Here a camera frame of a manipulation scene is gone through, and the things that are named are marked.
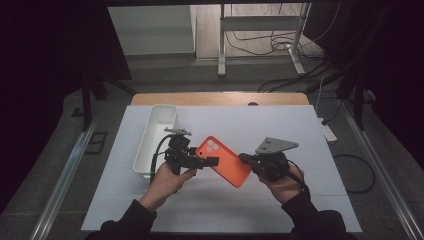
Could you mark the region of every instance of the person's hand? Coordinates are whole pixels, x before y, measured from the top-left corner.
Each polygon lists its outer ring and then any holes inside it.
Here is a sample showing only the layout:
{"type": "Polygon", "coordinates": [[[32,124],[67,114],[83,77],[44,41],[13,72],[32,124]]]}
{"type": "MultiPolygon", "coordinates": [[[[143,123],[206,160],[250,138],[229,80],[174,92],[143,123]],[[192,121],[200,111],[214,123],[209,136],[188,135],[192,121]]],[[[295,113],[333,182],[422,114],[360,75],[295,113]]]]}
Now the person's hand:
{"type": "MultiPolygon", "coordinates": [[[[293,164],[290,164],[290,172],[292,172],[294,175],[302,178],[302,175],[304,175],[303,170],[300,170],[294,166],[293,164]]],[[[266,180],[265,178],[258,176],[259,181],[265,184],[269,190],[271,190],[272,195],[281,203],[284,204],[290,199],[292,199],[294,196],[302,192],[302,187],[297,183],[295,180],[291,179],[288,176],[285,176],[284,178],[276,181],[276,182],[270,182],[266,180]]]]}
{"type": "Polygon", "coordinates": [[[165,203],[166,199],[173,193],[181,189],[183,183],[196,175],[197,169],[189,169],[181,175],[175,175],[171,171],[168,163],[162,163],[156,172],[150,188],[141,197],[139,203],[150,212],[165,203]]]}

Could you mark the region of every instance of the white plastic tray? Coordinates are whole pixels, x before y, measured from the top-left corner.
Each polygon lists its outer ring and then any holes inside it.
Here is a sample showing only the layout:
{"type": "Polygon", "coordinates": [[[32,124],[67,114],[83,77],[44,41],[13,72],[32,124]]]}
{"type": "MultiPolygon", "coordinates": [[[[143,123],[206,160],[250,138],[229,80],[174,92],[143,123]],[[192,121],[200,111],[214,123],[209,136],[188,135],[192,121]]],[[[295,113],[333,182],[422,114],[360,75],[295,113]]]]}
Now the white plastic tray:
{"type": "MultiPolygon", "coordinates": [[[[141,139],[140,147],[134,161],[133,169],[145,178],[150,178],[150,168],[153,154],[160,141],[169,133],[165,128],[177,128],[178,115],[177,106],[174,105],[154,105],[150,111],[149,119],[141,139]]],[[[159,150],[163,152],[168,148],[169,139],[165,140],[159,150]]],[[[157,158],[156,170],[165,161],[164,155],[157,158]]]]}

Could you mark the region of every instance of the metal frame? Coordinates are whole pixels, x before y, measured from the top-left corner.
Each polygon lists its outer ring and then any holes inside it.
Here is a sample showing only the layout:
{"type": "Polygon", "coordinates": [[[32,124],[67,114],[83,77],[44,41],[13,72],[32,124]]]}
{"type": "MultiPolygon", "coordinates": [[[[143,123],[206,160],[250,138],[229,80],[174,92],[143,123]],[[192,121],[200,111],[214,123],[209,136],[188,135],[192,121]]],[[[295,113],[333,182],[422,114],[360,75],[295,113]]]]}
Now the metal frame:
{"type": "Polygon", "coordinates": [[[47,204],[44,207],[44,210],[38,219],[34,231],[32,232],[29,239],[38,240],[47,238],[57,213],[59,212],[59,209],[62,205],[63,199],[65,198],[69,186],[71,185],[80,160],[84,155],[84,150],[87,147],[91,135],[93,134],[93,131],[97,125],[99,115],[100,110],[95,113],[90,125],[87,127],[87,130],[81,132],[80,136],[78,137],[74,149],[72,150],[71,155],[69,155],[68,161],[66,162],[66,165],[63,168],[56,186],[54,187],[53,192],[50,195],[50,198],[47,201],[47,204]]]}
{"type": "Polygon", "coordinates": [[[395,210],[400,222],[402,223],[406,233],[409,236],[409,239],[423,240],[423,231],[420,229],[420,226],[418,225],[417,220],[415,219],[411,209],[408,207],[405,199],[402,197],[393,180],[390,178],[389,173],[384,167],[384,164],[378,156],[377,151],[372,146],[371,141],[368,139],[367,134],[365,131],[362,131],[355,123],[351,107],[344,101],[342,101],[341,104],[343,106],[345,117],[347,118],[349,125],[358,140],[358,143],[364,150],[367,159],[370,160],[381,187],[392,204],[393,209],[395,210]]]}
{"type": "Polygon", "coordinates": [[[299,61],[297,45],[305,25],[310,3],[306,3],[300,16],[229,16],[225,17],[225,4],[221,4],[218,76],[225,76],[225,40],[226,31],[296,31],[289,55],[299,76],[305,75],[305,70],[299,61]]]}

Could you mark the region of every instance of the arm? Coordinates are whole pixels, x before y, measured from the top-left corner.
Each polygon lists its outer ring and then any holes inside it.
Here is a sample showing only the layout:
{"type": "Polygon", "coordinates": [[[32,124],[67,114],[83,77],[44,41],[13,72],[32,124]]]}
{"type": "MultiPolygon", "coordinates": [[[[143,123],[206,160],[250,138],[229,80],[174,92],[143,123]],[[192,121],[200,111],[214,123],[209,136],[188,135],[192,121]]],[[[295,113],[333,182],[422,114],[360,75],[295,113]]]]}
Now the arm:
{"type": "MultiPolygon", "coordinates": [[[[290,166],[290,172],[303,179],[303,171],[293,165],[290,166]]],[[[293,220],[293,239],[346,239],[346,227],[341,214],[337,211],[319,212],[296,181],[287,176],[273,183],[262,177],[259,177],[259,181],[271,190],[272,195],[282,204],[281,208],[293,220]]]]}
{"type": "Polygon", "coordinates": [[[133,200],[119,221],[104,222],[100,231],[91,233],[86,240],[140,239],[150,232],[156,218],[156,209],[162,206],[169,196],[181,189],[185,181],[195,175],[196,169],[174,175],[170,165],[163,163],[152,185],[140,200],[133,200]]]}

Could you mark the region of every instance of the aluminum rail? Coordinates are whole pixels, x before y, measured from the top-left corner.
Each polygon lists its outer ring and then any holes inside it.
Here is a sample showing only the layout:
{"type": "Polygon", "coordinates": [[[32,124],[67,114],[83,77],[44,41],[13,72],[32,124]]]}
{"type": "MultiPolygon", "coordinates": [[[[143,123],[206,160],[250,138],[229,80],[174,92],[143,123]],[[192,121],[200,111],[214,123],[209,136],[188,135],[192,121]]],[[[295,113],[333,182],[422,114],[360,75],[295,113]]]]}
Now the aluminum rail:
{"type": "Polygon", "coordinates": [[[99,115],[100,109],[97,110],[94,114],[94,117],[87,130],[82,132],[78,137],[78,140],[75,143],[71,154],[69,155],[69,158],[56,183],[56,186],[54,187],[53,192],[50,195],[50,198],[47,201],[47,204],[44,207],[44,210],[38,219],[34,231],[32,232],[29,239],[41,240],[47,238],[53,222],[56,219],[57,213],[59,212],[59,209],[62,205],[63,199],[65,198],[69,186],[71,185],[72,179],[75,175],[81,158],[84,155],[87,144],[90,141],[91,135],[93,134],[96,124],[99,120],[99,115]]]}
{"type": "Polygon", "coordinates": [[[370,164],[374,167],[377,178],[386,193],[387,198],[392,204],[393,209],[395,210],[400,222],[402,223],[406,233],[408,234],[409,239],[411,240],[424,240],[423,231],[420,229],[411,209],[408,207],[407,202],[402,197],[402,194],[399,192],[393,180],[390,178],[389,173],[384,167],[383,162],[378,156],[377,151],[371,144],[371,141],[368,139],[365,131],[361,131],[358,125],[353,119],[353,111],[349,104],[346,104],[342,101],[343,112],[347,118],[350,127],[352,128],[355,137],[358,139],[359,144],[367,156],[367,159],[370,160],[370,164]]]}

